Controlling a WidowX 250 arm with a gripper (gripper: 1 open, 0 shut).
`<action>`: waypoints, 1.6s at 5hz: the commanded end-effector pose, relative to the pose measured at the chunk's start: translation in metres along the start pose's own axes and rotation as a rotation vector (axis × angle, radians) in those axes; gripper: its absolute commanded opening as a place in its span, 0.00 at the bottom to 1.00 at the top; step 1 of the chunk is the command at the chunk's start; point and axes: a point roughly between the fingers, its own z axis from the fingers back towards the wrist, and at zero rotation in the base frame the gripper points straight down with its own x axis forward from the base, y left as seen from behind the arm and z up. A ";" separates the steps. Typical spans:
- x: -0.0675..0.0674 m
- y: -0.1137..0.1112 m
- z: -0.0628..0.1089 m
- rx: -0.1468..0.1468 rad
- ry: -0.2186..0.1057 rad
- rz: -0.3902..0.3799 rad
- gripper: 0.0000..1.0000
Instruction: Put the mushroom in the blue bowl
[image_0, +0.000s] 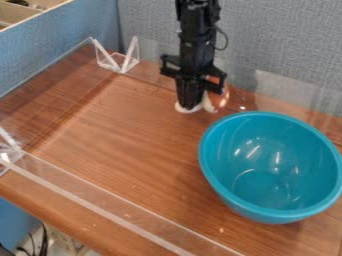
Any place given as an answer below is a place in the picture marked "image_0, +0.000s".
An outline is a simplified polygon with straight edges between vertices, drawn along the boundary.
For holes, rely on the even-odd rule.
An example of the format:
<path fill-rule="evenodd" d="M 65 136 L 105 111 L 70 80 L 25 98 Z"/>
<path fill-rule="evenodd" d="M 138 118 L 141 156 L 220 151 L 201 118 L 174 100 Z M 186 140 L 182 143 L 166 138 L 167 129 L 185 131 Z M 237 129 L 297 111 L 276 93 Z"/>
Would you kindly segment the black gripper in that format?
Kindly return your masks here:
<path fill-rule="evenodd" d="M 210 62 L 200 69 L 186 70 L 182 67 L 182 60 L 180 56 L 162 54 L 161 74 L 172 78 L 177 78 L 177 94 L 178 102 L 184 108 L 192 109 L 197 107 L 204 98 L 205 90 L 217 94 L 222 94 L 225 90 L 225 80 L 228 74 Z M 186 79 L 194 79 L 193 86 Z"/>

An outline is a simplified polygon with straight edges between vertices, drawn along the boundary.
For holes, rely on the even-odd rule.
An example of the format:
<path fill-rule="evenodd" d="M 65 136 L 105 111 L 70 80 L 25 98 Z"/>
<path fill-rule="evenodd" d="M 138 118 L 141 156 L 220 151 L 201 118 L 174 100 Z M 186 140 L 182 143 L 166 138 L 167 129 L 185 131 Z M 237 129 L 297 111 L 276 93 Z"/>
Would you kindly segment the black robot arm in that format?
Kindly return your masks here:
<path fill-rule="evenodd" d="M 214 64 L 217 33 L 224 33 L 217 26 L 221 5 L 218 0 L 176 0 L 176 8 L 180 54 L 161 56 L 161 73 L 176 79 L 177 110 L 192 113 L 204 107 L 209 93 L 225 94 L 228 73 Z"/>

